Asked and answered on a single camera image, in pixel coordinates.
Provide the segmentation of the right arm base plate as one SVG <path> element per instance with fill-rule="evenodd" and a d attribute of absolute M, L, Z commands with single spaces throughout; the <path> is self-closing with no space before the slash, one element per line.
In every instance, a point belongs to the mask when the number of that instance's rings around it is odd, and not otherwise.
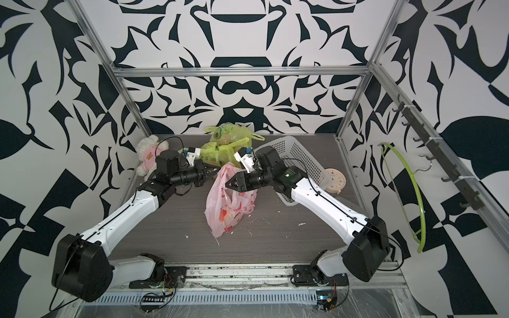
<path fill-rule="evenodd" d="M 349 279 L 347 274 L 338 274 L 334 277 L 328 277 L 319 271 L 318 267 L 311 265 L 294 265 L 290 277 L 291 284 L 295 286 L 347 286 Z"/>

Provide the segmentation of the yellow fruit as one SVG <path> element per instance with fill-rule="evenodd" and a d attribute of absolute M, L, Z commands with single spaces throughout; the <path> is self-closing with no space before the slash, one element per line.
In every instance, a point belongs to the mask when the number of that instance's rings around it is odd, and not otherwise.
<path fill-rule="evenodd" d="M 220 212 L 219 220 L 225 225 L 230 224 L 231 222 L 230 214 L 225 209 L 222 209 Z"/>

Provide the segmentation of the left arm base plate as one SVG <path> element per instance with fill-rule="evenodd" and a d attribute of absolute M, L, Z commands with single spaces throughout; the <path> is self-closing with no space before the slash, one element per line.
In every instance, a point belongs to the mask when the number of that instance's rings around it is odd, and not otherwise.
<path fill-rule="evenodd" d="M 156 266 L 149 278 L 129 283 L 130 289 L 175 288 L 186 281 L 186 266 Z"/>

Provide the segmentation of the pink apple print plastic bag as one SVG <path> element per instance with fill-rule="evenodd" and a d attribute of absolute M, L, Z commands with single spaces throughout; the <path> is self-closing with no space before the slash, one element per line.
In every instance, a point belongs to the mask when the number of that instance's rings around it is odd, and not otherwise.
<path fill-rule="evenodd" d="M 223 166 L 208 193 L 205 207 L 205 218 L 213 237 L 219 238 L 222 234 L 232 230 L 243 218 L 255 210 L 257 190 L 239 193 L 226 188 L 225 183 L 242 169 L 232 163 Z M 231 217 L 231 222 L 225 225 L 219 220 L 220 212 L 225 209 Z"/>

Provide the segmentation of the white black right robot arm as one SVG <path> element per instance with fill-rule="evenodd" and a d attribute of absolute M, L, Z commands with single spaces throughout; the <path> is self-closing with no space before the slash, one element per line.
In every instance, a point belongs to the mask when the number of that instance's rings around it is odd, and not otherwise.
<path fill-rule="evenodd" d="M 243 147 L 235 159 L 244 169 L 227 181 L 227 188 L 245 193 L 271 187 L 313 212 L 345 243 L 341 249 L 323 251 L 310 263 L 309 283 L 325 284 L 342 274 L 371 280 L 390 251 L 387 226 L 380 217 L 369 218 L 319 189 L 304 164 L 288 165 L 273 147 L 257 152 Z"/>

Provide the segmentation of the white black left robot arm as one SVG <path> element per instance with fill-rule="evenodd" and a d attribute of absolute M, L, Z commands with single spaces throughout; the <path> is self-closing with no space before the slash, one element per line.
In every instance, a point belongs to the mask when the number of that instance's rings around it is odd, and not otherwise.
<path fill-rule="evenodd" d="M 190 162 L 178 151 L 163 151 L 156 157 L 156 170 L 120 208 L 91 229 L 60 240 L 52 285 L 92 302 L 111 287 L 137 281 L 145 285 L 161 283 L 166 276 L 162 258 L 144 253 L 135 258 L 109 260 L 110 254 L 143 219 L 175 195 L 177 187 L 201 187 L 219 170 L 200 159 Z"/>

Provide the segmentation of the green avocado print plastic bag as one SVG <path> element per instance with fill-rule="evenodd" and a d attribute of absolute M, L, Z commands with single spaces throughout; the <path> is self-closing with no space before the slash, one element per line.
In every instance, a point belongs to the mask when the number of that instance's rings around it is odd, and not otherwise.
<path fill-rule="evenodd" d="M 210 134 L 210 142 L 235 149 L 250 148 L 254 140 L 265 140 L 263 136 L 252 132 L 248 127 L 233 123 L 224 123 L 217 127 L 209 126 L 205 128 L 205 132 Z"/>

